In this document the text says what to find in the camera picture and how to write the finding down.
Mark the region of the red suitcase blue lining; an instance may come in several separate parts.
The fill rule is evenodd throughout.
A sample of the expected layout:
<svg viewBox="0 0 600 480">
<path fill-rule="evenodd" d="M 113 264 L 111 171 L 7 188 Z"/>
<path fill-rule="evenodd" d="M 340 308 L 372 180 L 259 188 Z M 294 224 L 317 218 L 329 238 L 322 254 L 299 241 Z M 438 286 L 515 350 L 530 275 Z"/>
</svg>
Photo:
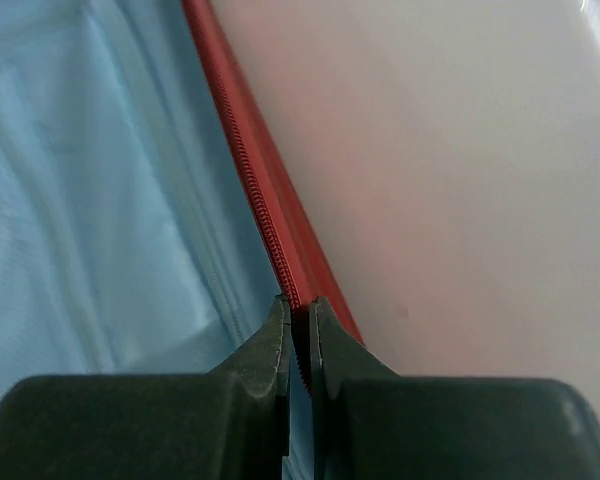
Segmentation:
<svg viewBox="0 0 600 480">
<path fill-rule="evenodd" d="M 291 309 L 355 323 L 207 1 L 0 1 L 0 401 L 34 376 L 206 374 Z"/>
</svg>

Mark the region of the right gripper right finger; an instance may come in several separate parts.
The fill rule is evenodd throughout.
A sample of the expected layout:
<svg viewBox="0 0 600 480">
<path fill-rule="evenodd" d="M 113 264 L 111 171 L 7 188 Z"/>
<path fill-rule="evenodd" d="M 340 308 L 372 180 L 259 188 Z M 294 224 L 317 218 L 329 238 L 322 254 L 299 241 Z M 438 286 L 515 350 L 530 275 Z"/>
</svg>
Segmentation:
<svg viewBox="0 0 600 480">
<path fill-rule="evenodd" d="M 551 379 L 401 376 L 309 309 L 318 479 L 600 479 L 600 423 Z"/>
</svg>

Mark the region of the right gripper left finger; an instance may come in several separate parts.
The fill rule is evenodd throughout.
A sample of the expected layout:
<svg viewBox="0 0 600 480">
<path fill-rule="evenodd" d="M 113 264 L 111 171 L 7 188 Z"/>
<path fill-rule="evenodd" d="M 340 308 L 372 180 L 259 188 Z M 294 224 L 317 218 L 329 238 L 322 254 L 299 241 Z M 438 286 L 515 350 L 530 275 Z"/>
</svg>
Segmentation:
<svg viewBox="0 0 600 480">
<path fill-rule="evenodd" d="M 34 376 L 0 401 L 0 479 L 278 479 L 291 309 L 206 374 Z"/>
</svg>

